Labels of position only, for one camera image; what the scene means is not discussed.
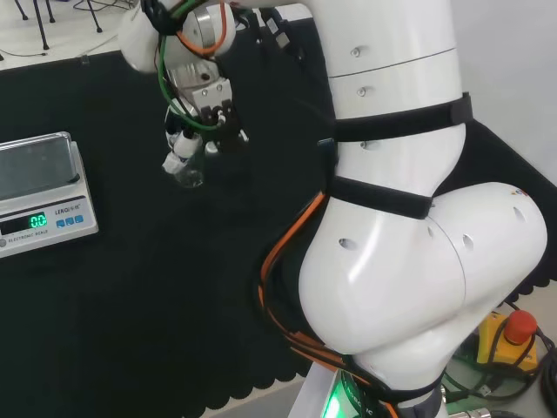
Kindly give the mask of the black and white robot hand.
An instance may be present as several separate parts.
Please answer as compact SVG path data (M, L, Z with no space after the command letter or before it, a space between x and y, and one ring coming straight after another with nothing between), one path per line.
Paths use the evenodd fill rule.
M234 107L232 85L218 65L200 60L162 70L168 100L164 131L168 154L162 164L175 179L195 187L203 182L205 160L243 151L249 143Z

